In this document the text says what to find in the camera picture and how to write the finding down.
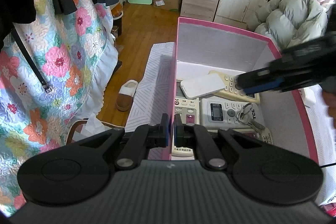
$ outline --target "white phone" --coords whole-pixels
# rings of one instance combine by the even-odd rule
[[[180,86],[185,97],[190,100],[217,92],[226,87],[221,77],[216,73],[183,80]]]

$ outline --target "beige remote control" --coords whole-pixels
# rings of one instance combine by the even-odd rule
[[[223,83],[226,85],[225,89],[220,90],[218,92],[214,92],[213,95],[232,101],[260,104],[259,93],[246,95],[244,91],[239,90],[236,87],[237,76],[226,75],[216,70],[211,70],[209,74],[211,73],[218,74],[221,77]]]

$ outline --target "telephone display screen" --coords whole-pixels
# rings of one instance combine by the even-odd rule
[[[214,116],[214,118],[221,118],[222,117],[222,115],[221,115],[221,108],[220,107],[213,106],[212,110],[213,110],[213,116]]]

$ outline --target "wooden floor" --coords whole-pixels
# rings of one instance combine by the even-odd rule
[[[125,126],[129,111],[115,107],[120,87],[130,79],[142,80],[153,44],[176,41],[178,17],[179,13],[152,5],[125,4],[122,35],[116,40],[124,47],[119,55],[123,64],[106,87],[99,120]]]

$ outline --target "key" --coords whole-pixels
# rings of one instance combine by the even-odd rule
[[[262,133],[266,129],[261,123],[258,123],[251,118],[248,113],[244,114],[243,110],[241,110],[236,117],[238,122],[250,126],[257,133]]]

